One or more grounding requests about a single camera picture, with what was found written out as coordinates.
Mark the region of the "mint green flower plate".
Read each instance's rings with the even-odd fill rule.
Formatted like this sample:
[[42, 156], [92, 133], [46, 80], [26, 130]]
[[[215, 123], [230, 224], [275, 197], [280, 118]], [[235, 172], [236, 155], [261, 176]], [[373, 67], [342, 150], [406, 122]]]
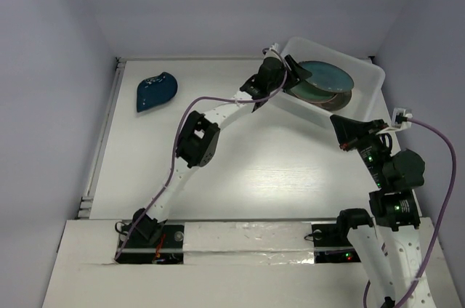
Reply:
[[309, 103], [324, 103], [335, 96], [334, 93], [326, 92], [315, 88], [313, 85], [303, 82], [289, 90], [293, 96]]

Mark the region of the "dark blue leaf-shaped plate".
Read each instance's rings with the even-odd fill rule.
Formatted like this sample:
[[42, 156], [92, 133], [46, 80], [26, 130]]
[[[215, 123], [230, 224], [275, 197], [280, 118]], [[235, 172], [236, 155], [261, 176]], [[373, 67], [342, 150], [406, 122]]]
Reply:
[[164, 105], [178, 91], [176, 78], [167, 72], [144, 79], [137, 86], [136, 111], [138, 113]]

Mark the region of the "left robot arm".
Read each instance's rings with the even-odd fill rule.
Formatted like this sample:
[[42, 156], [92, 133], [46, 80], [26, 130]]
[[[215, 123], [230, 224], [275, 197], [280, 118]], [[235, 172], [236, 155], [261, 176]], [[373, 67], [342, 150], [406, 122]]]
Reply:
[[120, 248], [130, 240], [144, 246], [155, 245], [161, 237], [171, 207], [189, 178], [206, 166], [217, 149], [219, 134], [239, 118], [262, 107], [284, 89], [311, 77], [292, 56], [281, 57], [274, 49], [266, 53], [257, 73], [231, 98], [199, 97], [187, 107], [179, 122], [171, 153], [169, 175], [149, 204], [137, 210], [130, 224], [120, 229]]

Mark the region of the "grey reindeer round plate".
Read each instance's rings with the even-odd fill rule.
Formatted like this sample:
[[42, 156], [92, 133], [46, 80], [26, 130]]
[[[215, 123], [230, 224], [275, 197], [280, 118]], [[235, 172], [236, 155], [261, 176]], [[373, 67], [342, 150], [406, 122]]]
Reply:
[[351, 99], [352, 91], [337, 93], [329, 101], [319, 104], [319, 107], [330, 112], [336, 112], [345, 108], [349, 104]]

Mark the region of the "dark teal round plate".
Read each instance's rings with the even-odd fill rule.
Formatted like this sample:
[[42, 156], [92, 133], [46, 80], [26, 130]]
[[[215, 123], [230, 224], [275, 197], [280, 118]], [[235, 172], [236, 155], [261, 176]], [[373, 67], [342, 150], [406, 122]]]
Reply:
[[355, 82], [352, 77], [335, 65], [322, 61], [305, 61], [299, 65], [312, 74], [306, 82], [319, 90], [343, 93], [354, 88]]

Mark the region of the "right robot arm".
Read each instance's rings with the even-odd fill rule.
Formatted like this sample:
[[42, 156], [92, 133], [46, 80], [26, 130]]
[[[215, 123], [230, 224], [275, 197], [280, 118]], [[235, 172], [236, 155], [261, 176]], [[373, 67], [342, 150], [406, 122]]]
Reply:
[[424, 266], [413, 190], [424, 183], [425, 162], [412, 150], [392, 152], [391, 127], [383, 120], [356, 121], [331, 115], [339, 147], [356, 151], [377, 189], [370, 208], [340, 211], [334, 235], [356, 251], [377, 307], [434, 307]]

